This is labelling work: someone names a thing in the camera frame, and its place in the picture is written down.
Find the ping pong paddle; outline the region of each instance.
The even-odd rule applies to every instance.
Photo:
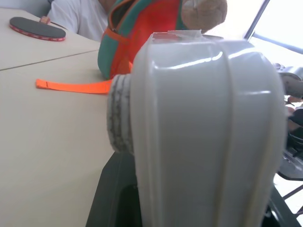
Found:
[[[24,17],[13,17],[9,21],[9,27],[21,34],[47,41],[63,41],[66,36],[66,32],[60,28]]]

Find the white plastic object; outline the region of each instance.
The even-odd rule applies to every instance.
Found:
[[[246,41],[175,35],[151,35],[108,99],[112,144],[132,141],[143,227],[258,227],[285,144],[280,77]]]

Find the plush toy head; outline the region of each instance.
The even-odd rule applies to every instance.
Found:
[[[191,30],[203,33],[223,23],[227,14],[226,0],[182,0],[181,18]]]

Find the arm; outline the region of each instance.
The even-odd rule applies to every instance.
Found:
[[[50,20],[74,33],[79,29],[80,1],[55,0],[48,13]]]

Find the person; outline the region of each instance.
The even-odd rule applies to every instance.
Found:
[[[107,28],[107,14],[116,0],[54,0],[48,13],[52,22],[101,42]]]

